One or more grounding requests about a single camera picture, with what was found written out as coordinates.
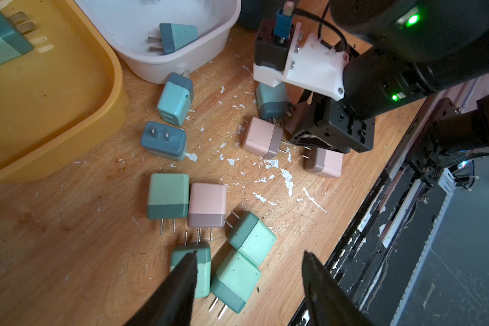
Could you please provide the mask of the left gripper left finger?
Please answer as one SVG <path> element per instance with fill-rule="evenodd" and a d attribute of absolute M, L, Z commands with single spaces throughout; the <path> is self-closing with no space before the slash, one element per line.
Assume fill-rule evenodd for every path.
<path fill-rule="evenodd" d="M 194 255 L 188 254 L 146 301 L 127 325 L 189 325 L 196 277 Z"/>

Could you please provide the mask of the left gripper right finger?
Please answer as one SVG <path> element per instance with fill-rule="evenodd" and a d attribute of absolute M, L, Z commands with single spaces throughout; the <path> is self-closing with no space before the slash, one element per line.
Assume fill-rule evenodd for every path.
<path fill-rule="evenodd" d="M 304 252 L 302 282 L 309 325 L 371 325 L 315 254 Z"/>

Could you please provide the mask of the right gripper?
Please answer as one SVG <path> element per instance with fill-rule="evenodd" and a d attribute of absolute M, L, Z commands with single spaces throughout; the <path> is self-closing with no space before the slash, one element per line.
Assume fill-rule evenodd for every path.
<path fill-rule="evenodd" d="M 347 106 L 315 93 L 290 143 L 340 153 L 369 152 L 374 147 L 375 126 L 375 118 L 358 118 Z"/>

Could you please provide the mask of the pink plug front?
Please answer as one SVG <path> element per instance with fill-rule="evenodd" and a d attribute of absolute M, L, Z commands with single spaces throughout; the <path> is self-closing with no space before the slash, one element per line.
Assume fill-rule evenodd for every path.
<path fill-rule="evenodd" d="M 342 174 L 344 155 L 322 148 L 306 148 L 304 169 L 327 178 L 339 178 Z"/>

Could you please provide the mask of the blue plug pile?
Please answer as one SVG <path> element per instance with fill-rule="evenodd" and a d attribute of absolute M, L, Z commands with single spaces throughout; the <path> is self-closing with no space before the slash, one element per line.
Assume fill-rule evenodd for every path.
<path fill-rule="evenodd" d="M 275 87 L 259 83 L 255 94 L 261 119 L 278 120 L 286 116 L 289 110 L 289 95 L 283 82 Z"/>

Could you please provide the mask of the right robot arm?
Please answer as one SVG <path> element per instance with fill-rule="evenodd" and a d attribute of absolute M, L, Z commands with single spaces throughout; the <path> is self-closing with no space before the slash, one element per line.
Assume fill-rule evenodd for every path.
<path fill-rule="evenodd" d="M 314 94 L 294 145 L 374 146 L 378 115 L 489 73 L 489 1 L 330 1 L 331 19 L 370 44 L 344 68 L 344 96 Z"/>

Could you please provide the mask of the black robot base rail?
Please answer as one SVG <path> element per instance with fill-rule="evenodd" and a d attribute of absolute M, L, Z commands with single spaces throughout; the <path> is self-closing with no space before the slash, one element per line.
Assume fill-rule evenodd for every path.
<path fill-rule="evenodd" d="M 396 325 L 458 189 L 489 157 L 489 76 L 429 97 L 324 264 L 372 325 Z M 309 325 L 305 299 L 291 319 Z"/>

